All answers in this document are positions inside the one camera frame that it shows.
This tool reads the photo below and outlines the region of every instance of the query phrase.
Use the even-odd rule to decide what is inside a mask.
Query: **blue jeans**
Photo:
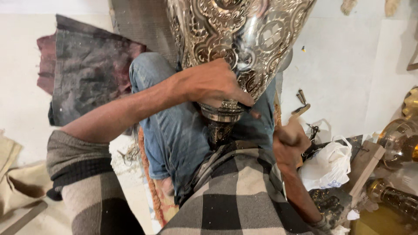
[[[158,53],[140,54],[131,64],[129,76],[132,92],[137,93],[169,78],[176,71]],[[254,105],[261,113],[256,120],[245,113],[232,129],[233,140],[252,141],[271,149],[274,131],[275,79]],[[145,153],[153,179],[171,177],[175,195],[184,196],[202,162],[213,152],[209,149],[209,132],[191,102],[168,108],[139,122],[144,130]]]

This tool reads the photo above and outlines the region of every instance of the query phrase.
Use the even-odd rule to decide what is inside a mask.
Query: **man's right arm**
[[[293,134],[297,137],[294,145],[289,146],[280,141],[279,136],[283,136],[286,127],[277,127],[273,134],[273,152],[285,183],[287,199],[306,223],[316,229],[329,231],[328,223],[319,213],[296,170],[301,154],[311,145],[311,141],[297,120],[291,121],[289,125],[292,125]]]

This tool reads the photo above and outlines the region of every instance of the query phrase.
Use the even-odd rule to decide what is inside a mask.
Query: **engraved metal vase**
[[[171,32],[183,69],[224,58],[255,101],[297,39],[316,0],[167,0]],[[243,109],[199,104],[209,119],[210,141],[227,139]]]

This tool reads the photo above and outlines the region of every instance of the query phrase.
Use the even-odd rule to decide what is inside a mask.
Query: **maroon cloth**
[[[39,64],[38,87],[52,95],[54,92],[55,78],[55,34],[39,38],[38,48],[41,51],[41,63]]]
[[[129,67],[146,46],[61,15],[56,20],[55,34],[37,41],[37,85],[52,95],[50,124],[64,126],[130,94]]]

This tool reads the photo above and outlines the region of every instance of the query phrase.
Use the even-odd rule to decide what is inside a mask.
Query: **wooden board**
[[[342,189],[351,196],[357,197],[377,163],[385,153],[385,149],[376,143],[365,141],[351,162],[351,172],[348,173],[349,181]]]

